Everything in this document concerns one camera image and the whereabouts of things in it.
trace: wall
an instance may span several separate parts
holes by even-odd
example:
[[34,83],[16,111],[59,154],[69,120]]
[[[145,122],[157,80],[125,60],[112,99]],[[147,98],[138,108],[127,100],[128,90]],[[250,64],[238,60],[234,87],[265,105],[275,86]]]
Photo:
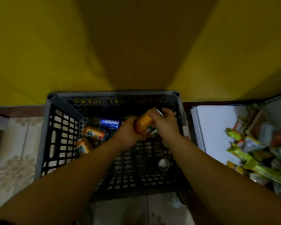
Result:
[[280,93],[281,0],[0,0],[0,106],[165,88],[184,101]]

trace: person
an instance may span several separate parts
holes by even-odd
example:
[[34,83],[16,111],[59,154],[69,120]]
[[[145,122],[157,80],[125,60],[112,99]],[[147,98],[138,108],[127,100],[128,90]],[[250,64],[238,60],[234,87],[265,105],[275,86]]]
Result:
[[[220,224],[281,224],[281,197],[201,151],[179,133],[171,110],[165,117],[151,112],[163,144],[171,151],[203,205]],[[16,225],[72,224],[122,151],[143,136],[130,117],[107,142],[89,154],[39,178],[0,207],[1,223]]]

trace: plastic crate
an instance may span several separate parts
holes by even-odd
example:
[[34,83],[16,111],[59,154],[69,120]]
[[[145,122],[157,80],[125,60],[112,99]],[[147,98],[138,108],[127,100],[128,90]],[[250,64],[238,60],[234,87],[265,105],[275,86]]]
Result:
[[[176,111],[183,135],[186,126],[180,94],[177,91],[62,92],[47,97],[35,179],[79,157],[75,148],[83,125],[93,117],[124,118],[140,116],[152,107]],[[157,163],[168,158],[172,164],[161,172]],[[173,156],[160,136],[138,142],[113,162],[92,194],[91,201],[177,191],[189,188]]]

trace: pepsi can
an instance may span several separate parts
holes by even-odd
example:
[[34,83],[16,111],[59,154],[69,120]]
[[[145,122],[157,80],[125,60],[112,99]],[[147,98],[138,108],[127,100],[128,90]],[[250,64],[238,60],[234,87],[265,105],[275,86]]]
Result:
[[116,119],[101,118],[101,120],[100,120],[100,127],[103,127],[103,128],[117,130],[121,126],[121,124],[123,124],[123,121],[119,121]]

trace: person's left arm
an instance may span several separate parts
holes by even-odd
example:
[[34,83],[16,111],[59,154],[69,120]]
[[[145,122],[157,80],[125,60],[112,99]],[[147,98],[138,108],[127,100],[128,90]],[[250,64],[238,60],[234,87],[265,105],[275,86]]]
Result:
[[114,159],[143,140],[133,130],[135,119],[130,117],[110,140],[89,154],[20,191],[0,207],[0,220],[16,225],[72,224]]

